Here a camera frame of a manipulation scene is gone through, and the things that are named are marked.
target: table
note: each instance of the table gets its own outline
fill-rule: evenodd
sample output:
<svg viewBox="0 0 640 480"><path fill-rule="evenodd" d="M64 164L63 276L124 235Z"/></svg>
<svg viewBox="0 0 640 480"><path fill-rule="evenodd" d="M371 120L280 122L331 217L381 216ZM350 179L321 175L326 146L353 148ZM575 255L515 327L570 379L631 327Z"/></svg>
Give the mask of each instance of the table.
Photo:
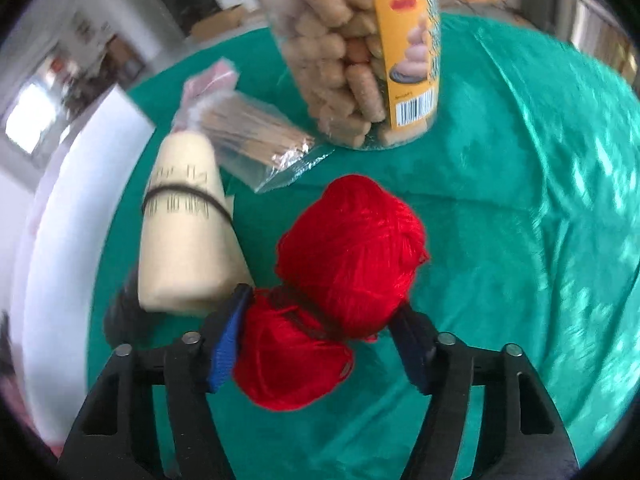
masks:
<svg viewBox="0 0 640 480"><path fill-rule="evenodd" d="M228 192L236 196L238 239L256 284L275 285L276 241L300 212L334 178L371 176L407 201L428 229L433 259L416 279L414 308L469 345L519 343L584 462L640 378L640 105L609 68L538 32L443 15L442 33L434 128L391 151L337 150L292 186L266 194L227 177ZM130 92L158 129L130 178L102 254L89 384L110 355L102 316L136 261L143 189L182 82L220 56L236 63L241 91L312 127L267 30L199 52ZM198 324L169 318L154 343ZM388 332L375 344L353 347L352 376L304 410L267 412L232 382L211 396L239 480L399 478L428 400L406 380ZM168 417L157 389L162 453L170 457ZM481 405L476 386L457 478L471 470Z"/></svg>

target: dark yarn band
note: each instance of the dark yarn band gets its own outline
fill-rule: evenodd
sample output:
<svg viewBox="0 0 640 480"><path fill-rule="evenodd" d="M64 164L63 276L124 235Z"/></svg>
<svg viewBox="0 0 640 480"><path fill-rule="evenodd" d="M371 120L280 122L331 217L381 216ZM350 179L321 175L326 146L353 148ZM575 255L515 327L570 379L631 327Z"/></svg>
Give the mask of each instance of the dark yarn band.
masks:
<svg viewBox="0 0 640 480"><path fill-rule="evenodd" d="M285 284L272 288L269 292L269 301L275 308L285 308L290 304L295 304L306 313L311 314L320 323L321 329L307 326L297 312L286 313L286 317L311 339L339 342L347 339L340 326L333 319L330 319L304 292L292 285Z"/></svg>
<svg viewBox="0 0 640 480"><path fill-rule="evenodd" d="M188 195L200 198L204 200L207 204L217 209L218 212L222 215L222 217L227 222L229 222L229 224L233 223L233 219L231 218L229 211L227 211L226 208L214 196L210 195L206 191L198 189L197 187L187 186L186 184L162 184L160 186L155 186L149 189L145 193L145 197L142 201L143 215L145 213L146 205L149 203L149 201L154 197L156 197L157 195L159 195L160 193L163 193L165 191L175 191L178 193L184 193L184 194L188 194Z"/></svg>

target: red yarn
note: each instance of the red yarn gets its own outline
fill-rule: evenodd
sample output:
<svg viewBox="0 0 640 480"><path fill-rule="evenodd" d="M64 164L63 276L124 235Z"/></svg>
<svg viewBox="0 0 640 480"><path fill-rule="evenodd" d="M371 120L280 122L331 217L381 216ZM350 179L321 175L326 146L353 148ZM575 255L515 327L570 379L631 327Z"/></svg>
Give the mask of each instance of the red yarn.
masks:
<svg viewBox="0 0 640 480"><path fill-rule="evenodd" d="M276 273L302 293L345 338L384 328L427 261L426 235L407 204L370 178L334 180L283 235ZM270 410L302 408L333 390L353 369L353 353L291 295L272 304L256 293L244 321L236 383Z"/></svg>

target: transparent plastic container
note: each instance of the transparent plastic container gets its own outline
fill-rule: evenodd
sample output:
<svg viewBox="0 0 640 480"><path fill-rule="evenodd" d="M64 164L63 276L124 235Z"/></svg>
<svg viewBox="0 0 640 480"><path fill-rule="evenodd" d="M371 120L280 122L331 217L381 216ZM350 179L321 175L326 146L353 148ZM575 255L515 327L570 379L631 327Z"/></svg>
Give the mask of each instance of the transparent plastic container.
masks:
<svg viewBox="0 0 640 480"><path fill-rule="evenodd" d="M411 142L436 117L437 0L260 0L318 130L341 146Z"/></svg>

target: cream colored bottle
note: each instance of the cream colored bottle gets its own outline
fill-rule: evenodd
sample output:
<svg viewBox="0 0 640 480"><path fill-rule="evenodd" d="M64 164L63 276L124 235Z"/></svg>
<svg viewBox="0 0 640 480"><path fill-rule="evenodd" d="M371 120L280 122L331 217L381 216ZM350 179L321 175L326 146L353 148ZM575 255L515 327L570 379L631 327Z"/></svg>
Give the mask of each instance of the cream colored bottle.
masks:
<svg viewBox="0 0 640 480"><path fill-rule="evenodd" d="M164 139L147 189L164 184L197 187L228 208L215 152L203 134ZM138 299L148 311L205 316L238 283L253 285L224 215L201 198L169 190L146 205L138 271Z"/></svg>

